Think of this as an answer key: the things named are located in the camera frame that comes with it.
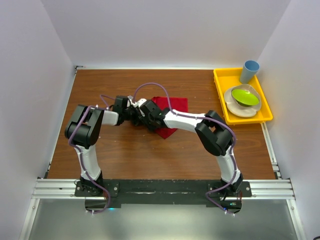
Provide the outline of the red cloth napkin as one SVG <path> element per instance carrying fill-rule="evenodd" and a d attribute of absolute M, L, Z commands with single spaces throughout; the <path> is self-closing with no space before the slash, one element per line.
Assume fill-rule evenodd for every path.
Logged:
<path fill-rule="evenodd" d="M 155 96 L 151 99 L 157 106 L 164 110 L 166 108 L 169 108 L 168 100 L 164 96 Z M 172 109 L 188 113 L 188 99 L 184 97 L 170 97 L 170 104 Z M 158 128 L 155 130 L 155 132 L 162 137 L 163 139 L 167 139 L 170 137 L 173 133 L 177 131 L 176 128 Z"/>

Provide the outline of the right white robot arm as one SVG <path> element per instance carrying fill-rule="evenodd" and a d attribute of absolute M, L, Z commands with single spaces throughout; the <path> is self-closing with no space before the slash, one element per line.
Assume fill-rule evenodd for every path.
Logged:
<path fill-rule="evenodd" d="M 239 170 L 234 146 L 235 133 L 222 118 L 210 110 L 208 113 L 192 114 L 176 109 L 160 109 L 152 100 L 141 99 L 134 104 L 137 118 L 150 130 L 177 129 L 197 134 L 205 150 L 216 157 L 221 173 L 222 191 L 230 197 L 241 190 L 243 175 Z"/>

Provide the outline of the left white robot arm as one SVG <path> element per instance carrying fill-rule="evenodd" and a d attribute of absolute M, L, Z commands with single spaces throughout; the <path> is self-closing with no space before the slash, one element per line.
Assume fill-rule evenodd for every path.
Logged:
<path fill-rule="evenodd" d="M 113 107 L 78 105 L 71 116 L 64 135 L 77 153 L 81 174 L 80 189 L 92 196 L 104 194 L 102 170 L 99 167 L 96 143 L 101 126 L 119 126 L 133 117 L 132 96 L 117 96 Z"/>

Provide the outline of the yellow plastic tray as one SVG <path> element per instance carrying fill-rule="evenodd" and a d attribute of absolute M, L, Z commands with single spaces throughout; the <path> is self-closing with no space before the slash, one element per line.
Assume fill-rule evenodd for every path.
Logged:
<path fill-rule="evenodd" d="M 241 67 L 213 70 L 225 122 L 243 125 L 271 121 L 273 114 L 258 78 L 253 76 L 248 83 L 241 83 L 242 70 Z"/>

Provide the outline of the white plate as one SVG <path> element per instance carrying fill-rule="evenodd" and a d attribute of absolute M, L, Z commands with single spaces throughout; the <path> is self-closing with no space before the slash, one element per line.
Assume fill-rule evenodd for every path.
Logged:
<path fill-rule="evenodd" d="M 252 94 L 254 94 L 259 99 L 259 104 L 255 106 L 243 106 L 238 104 L 232 97 L 231 92 L 234 89 L 242 89 L 248 90 Z M 254 117 L 258 111 L 262 107 L 262 100 L 258 92 L 249 84 L 241 84 L 238 86 L 234 86 L 229 88 L 224 93 L 224 102 L 226 104 L 227 109 L 234 115 L 241 117 L 241 118 L 251 118 Z"/>

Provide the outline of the green bowl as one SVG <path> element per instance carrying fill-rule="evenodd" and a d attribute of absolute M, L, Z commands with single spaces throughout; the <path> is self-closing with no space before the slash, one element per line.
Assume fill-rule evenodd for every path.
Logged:
<path fill-rule="evenodd" d="M 233 99 L 242 106 L 256 106 L 260 103 L 260 100 L 250 91 L 245 89 L 233 89 L 231 91 Z"/>

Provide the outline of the blue plastic cup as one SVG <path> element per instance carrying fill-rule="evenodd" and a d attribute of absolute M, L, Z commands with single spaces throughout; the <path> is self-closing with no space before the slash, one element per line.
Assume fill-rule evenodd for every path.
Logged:
<path fill-rule="evenodd" d="M 247 84 L 255 74 L 260 70 L 260 64 L 255 60 L 247 60 L 242 68 L 239 81 L 241 84 Z"/>

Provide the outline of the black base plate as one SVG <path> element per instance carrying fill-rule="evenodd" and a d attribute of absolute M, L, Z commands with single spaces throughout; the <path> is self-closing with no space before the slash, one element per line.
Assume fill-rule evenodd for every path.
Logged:
<path fill-rule="evenodd" d="M 127 204 L 150 205 L 206 205 L 217 207 L 206 198 L 206 193 L 223 186 L 220 180 L 159 180 L 159 179 L 104 179 L 103 186 L 110 193 L 109 208 L 121 208 Z M 85 186 L 77 181 L 74 195 L 85 197 L 85 207 L 102 209 L 105 200 L 102 190 L 93 184 Z M 209 194 L 210 199 L 227 210 L 240 210 L 242 198 L 252 197 L 248 181 L 243 181 L 235 192 L 230 186 Z"/>

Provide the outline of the aluminium frame rail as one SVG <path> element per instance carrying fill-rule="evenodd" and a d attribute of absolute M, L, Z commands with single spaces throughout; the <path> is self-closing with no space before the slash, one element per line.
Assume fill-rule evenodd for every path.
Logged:
<path fill-rule="evenodd" d="M 31 197 L 33 199 L 73 199 L 76 185 L 74 179 L 38 179 Z M 253 199 L 294 200 L 296 198 L 290 180 L 250 180 Z"/>

